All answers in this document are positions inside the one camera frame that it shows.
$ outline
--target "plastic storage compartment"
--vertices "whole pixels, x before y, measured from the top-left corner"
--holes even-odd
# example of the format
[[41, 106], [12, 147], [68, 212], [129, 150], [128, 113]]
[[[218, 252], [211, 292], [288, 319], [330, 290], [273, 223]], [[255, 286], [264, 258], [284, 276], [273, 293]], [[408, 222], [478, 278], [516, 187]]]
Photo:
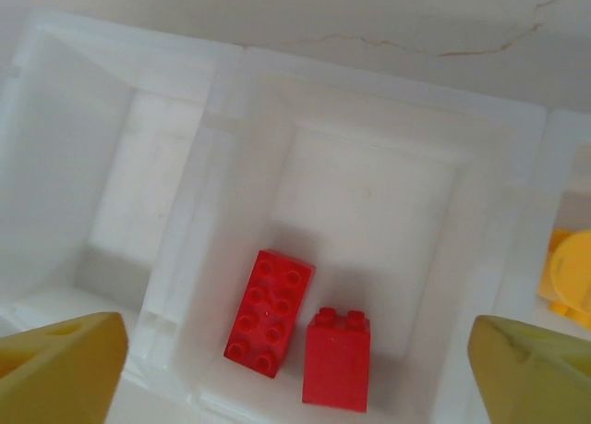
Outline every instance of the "plastic storage compartment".
[[[574, 232], [591, 229], [591, 116], [555, 112], [549, 120], [547, 149], [554, 152], [542, 165], [552, 170], [538, 181], [549, 192], [551, 205], [547, 224]], [[557, 332], [591, 339], [591, 332], [548, 310], [548, 302], [537, 297], [533, 323]]]
[[6, 80], [0, 302], [19, 328], [119, 310], [133, 331], [216, 67], [236, 55], [106, 33], [40, 14]]
[[[206, 422], [462, 422], [472, 321], [516, 305], [543, 108], [51, 13], [26, 35], [2, 101], [3, 320], [122, 311], [126, 374]], [[223, 358], [261, 248], [317, 266], [275, 380]], [[371, 320], [367, 414], [301, 404], [324, 305]]]

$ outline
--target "white wall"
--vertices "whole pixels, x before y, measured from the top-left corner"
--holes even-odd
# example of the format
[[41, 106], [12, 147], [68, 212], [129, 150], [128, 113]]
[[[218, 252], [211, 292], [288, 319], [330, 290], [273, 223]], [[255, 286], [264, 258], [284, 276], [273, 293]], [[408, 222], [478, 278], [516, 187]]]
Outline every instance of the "white wall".
[[0, 0], [587, 111], [591, 0]]

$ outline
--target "plastic tray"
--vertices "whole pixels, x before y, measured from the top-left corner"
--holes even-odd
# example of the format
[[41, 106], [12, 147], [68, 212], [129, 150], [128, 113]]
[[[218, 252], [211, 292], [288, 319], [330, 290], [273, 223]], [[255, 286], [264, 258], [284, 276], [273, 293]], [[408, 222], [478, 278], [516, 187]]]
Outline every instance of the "plastic tray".
[[[50, 12], [12, 64], [0, 321], [119, 310], [126, 380], [206, 422], [479, 422], [472, 321], [535, 311], [585, 116]], [[260, 248], [317, 266], [275, 380], [222, 355]], [[323, 305], [371, 320], [365, 415], [301, 404]]]

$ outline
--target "lego stud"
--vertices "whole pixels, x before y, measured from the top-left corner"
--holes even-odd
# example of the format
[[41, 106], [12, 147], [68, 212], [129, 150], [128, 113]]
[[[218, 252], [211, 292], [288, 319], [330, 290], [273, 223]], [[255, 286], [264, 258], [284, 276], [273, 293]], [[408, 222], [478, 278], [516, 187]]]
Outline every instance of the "lego stud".
[[267, 339], [267, 342], [271, 344], [277, 344], [281, 338], [283, 338], [283, 332], [283, 326], [281, 324], [276, 324], [267, 330], [265, 333], [265, 338]]
[[257, 262], [257, 270], [262, 276], [271, 276], [273, 273], [273, 265], [269, 260], [260, 260]]
[[275, 360], [275, 357], [273, 356], [272, 353], [269, 353], [269, 352], [263, 353], [262, 355], [257, 357], [257, 362], [255, 363], [255, 369], [259, 373], [268, 373], [269, 371], [271, 371], [271, 368], [273, 367], [274, 360]]
[[281, 298], [275, 303], [275, 311], [281, 316], [287, 315], [291, 308], [291, 303], [285, 298]]
[[346, 327], [353, 330], [364, 330], [366, 326], [366, 315], [363, 311], [349, 310], [347, 313]]
[[260, 304], [265, 298], [265, 292], [260, 287], [252, 287], [248, 289], [247, 299], [251, 304]]
[[228, 346], [226, 355], [233, 361], [240, 361], [248, 353], [248, 344], [244, 341], [236, 341]]
[[336, 323], [336, 310], [330, 307], [323, 307], [319, 313], [314, 317], [316, 325], [323, 325], [325, 327], [332, 327]]
[[301, 276], [295, 270], [290, 270], [285, 275], [285, 282], [290, 287], [296, 287], [299, 284], [299, 282], [301, 281], [301, 279], [302, 279]]
[[238, 329], [241, 332], [250, 332], [257, 325], [259, 317], [254, 313], [245, 313], [238, 318]]

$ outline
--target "yellow lego piece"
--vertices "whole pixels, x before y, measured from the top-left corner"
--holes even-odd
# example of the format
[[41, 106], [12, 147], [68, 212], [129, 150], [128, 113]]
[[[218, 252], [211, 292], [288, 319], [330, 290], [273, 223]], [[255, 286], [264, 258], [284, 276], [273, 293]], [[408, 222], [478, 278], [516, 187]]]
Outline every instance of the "yellow lego piece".
[[548, 244], [548, 256], [546, 257], [546, 265], [544, 266], [544, 272], [542, 274], [542, 279], [539, 283], [539, 288], [537, 289], [537, 294], [548, 301], [559, 301], [560, 298], [556, 293], [556, 289], [554, 287], [554, 283], [552, 282], [552, 278], [550, 276], [549, 271], [549, 263], [550, 259], [552, 258], [552, 254], [556, 251], [558, 246], [566, 239], [567, 237], [571, 236], [574, 232], [569, 230], [560, 230], [556, 229], [552, 232], [552, 236], [550, 237], [550, 241]]
[[0, 339], [0, 422], [104, 422], [127, 355], [119, 313]]
[[591, 423], [591, 343], [479, 316], [468, 355], [492, 424]]
[[591, 313], [591, 231], [566, 237], [549, 260], [550, 280], [560, 300]]
[[571, 309], [566, 304], [558, 301], [550, 302], [548, 310], [576, 322], [591, 332], [591, 314]]

